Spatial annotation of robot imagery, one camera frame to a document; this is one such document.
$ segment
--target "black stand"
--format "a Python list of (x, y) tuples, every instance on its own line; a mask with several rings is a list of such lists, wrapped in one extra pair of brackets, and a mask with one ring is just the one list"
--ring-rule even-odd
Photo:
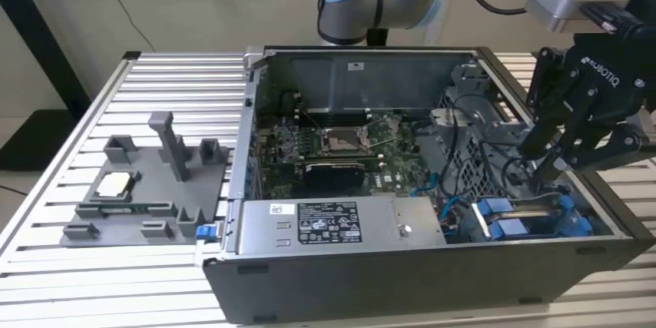
[(91, 101), (34, 0), (0, 5), (69, 109), (35, 111), (0, 149), (0, 170), (37, 171), (55, 157)]

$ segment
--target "white wall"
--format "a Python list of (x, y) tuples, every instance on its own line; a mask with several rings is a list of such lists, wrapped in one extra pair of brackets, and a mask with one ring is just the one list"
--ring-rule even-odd
[[(487, 0), (498, 8), (521, 8), (527, 0)], [(441, 45), (489, 46), (495, 51), (538, 51), (543, 46), (566, 47), (573, 35), (546, 31), (530, 14), (490, 13), (475, 0), (453, 0), (438, 39)]]
[(0, 118), (29, 117), (65, 103), (0, 8)]
[[(98, 92), (126, 50), (149, 50), (117, 0), (35, 0), (87, 88)], [(158, 51), (317, 45), (318, 0), (123, 0)], [(393, 42), (421, 45), (423, 32)]]
[[(149, 50), (131, 27), (117, 0), (35, 0), (70, 57), (78, 76), (95, 94), (127, 50)], [(249, 45), (315, 45), (317, 0), (123, 0), (135, 23), (158, 51), (243, 51)], [(499, 7), (522, 6), (526, 0), (490, 0)], [(0, 24), (0, 32), (7, 33)], [(474, 0), (453, 0), (441, 45), (489, 45), (501, 51), (538, 50), (566, 46), (569, 35), (555, 35), (523, 15), (515, 18), (487, 13)], [(391, 45), (422, 45), (423, 30), (394, 31)], [(13, 53), (0, 44), (0, 52)], [(3, 65), (2, 80), (29, 73), (35, 88), (17, 99), (53, 102), (57, 96), (43, 84), (43, 74), (29, 55)], [(17, 65), (33, 69), (17, 71)], [(9, 89), (3, 82), (3, 92)], [(0, 105), (6, 105), (0, 94)]]

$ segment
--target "white sticker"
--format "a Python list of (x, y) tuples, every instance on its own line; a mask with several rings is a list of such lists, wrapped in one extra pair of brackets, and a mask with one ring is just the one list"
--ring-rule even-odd
[(366, 70), (365, 62), (355, 61), (354, 63), (349, 63), (349, 70), (350, 71), (365, 71)]
[(269, 213), (274, 215), (295, 215), (297, 204), (271, 204)]

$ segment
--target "robotic arm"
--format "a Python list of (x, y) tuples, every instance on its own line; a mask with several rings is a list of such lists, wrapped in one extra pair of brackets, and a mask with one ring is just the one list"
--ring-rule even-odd
[(535, 126), (521, 147), (526, 159), (546, 157), (535, 180), (569, 166), (606, 170), (656, 156), (656, 0), (530, 0), (527, 10), (553, 31), (603, 32), (575, 34), (566, 52), (539, 53), (527, 99)]

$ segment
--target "blue cable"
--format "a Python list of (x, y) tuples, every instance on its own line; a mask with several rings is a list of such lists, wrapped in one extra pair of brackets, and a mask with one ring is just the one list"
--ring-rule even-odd
[(461, 196), (454, 196), (450, 199), (450, 201), (447, 201), (447, 204), (445, 206), (445, 210), (442, 211), (441, 220), (445, 220), (445, 218), (447, 218), (447, 214), (450, 213), (451, 206), (454, 205), (454, 203), (457, 202), (457, 200), (459, 198), (461, 198)]
[(434, 190), (435, 187), (438, 186), (438, 178), (439, 178), (438, 173), (433, 173), (431, 174), (431, 185), (429, 187), (421, 187), (417, 190), (413, 190), (410, 192), (410, 196), (411, 197), (417, 197), (418, 196), (418, 192), (425, 192), (425, 191)]

